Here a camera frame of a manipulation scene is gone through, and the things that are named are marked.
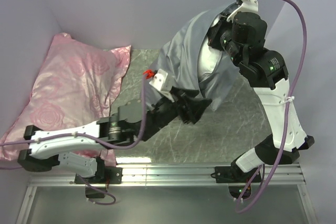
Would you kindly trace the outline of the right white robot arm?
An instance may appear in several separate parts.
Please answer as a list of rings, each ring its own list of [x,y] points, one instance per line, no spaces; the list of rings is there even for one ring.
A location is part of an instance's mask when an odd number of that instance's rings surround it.
[[[314,144],[302,129],[290,93],[288,70],[283,56],[264,47],[267,24],[258,14],[239,12],[232,20],[228,14],[215,18],[207,32],[208,45],[224,51],[239,73],[248,80],[259,97],[271,127],[271,134],[252,149],[217,168],[213,177],[224,183],[245,182],[262,165],[294,163],[301,150]]]

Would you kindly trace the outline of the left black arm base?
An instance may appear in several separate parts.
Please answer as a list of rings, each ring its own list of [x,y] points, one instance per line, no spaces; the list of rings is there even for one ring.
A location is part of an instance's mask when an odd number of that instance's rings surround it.
[[[101,185],[96,189],[92,189],[89,186],[85,188],[85,196],[88,199],[103,199],[105,194],[98,190],[108,191],[110,185],[121,184],[123,168],[121,167],[107,167],[104,171],[97,171],[93,177],[81,178],[78,174],[75,175],[74,184],[85,185],[85,182],[93,186],[93,184]]]

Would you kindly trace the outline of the grey pillowcase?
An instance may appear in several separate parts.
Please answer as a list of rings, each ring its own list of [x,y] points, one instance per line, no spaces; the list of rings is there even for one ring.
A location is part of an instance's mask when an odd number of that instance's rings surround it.
[[[201,12],[189,20],[160,50],[150,69],[162,69],[174,76],[173,86],[198,90],[203,98],[212,99],[210,108],[216,111],[226,99],[238,76],[228,54],[224,51],[214,72],[205,80],[197,78],[197,61],[202,41],[208,29],[218,22],[222,13],[238,7],[232,3]]]

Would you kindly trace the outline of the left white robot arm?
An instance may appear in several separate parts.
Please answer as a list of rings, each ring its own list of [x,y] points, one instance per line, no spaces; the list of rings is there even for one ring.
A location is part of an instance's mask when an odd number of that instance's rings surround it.
[[[198,98],[196,90],[174,88],[171,95],[172,99],[162,97],[151,109],[141,99],[131,100],[111,116],[71,129],[42,131],[30,125],[24,135],[28,148],[19,152],[17,161],[29,172],[48,172],[58,166],[100,183],[106,176],[104,161],[80,156],[79,151],[129,150],[175,118],[197,123],[212,102]]]

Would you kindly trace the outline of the white pillow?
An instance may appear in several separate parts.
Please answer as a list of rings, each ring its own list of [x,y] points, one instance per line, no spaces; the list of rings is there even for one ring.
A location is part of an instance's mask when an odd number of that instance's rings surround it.
[[[198,54],[197,78],[201,82],[208,78],[215,70],[221,59],[222,53],[208,45],[209,38],[206,33]]]

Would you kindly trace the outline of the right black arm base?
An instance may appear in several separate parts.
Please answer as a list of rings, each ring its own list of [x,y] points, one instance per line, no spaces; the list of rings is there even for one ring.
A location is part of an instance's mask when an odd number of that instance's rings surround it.
[[[217,184],[243,183],[242,186],[228,186],[230,195],[237,199],[256,171],[257,168],[254,168],[247,173],[243,173],[240,169],[232,166],[216,166],[214,172],[211,173],[211,178],[215,179]]]

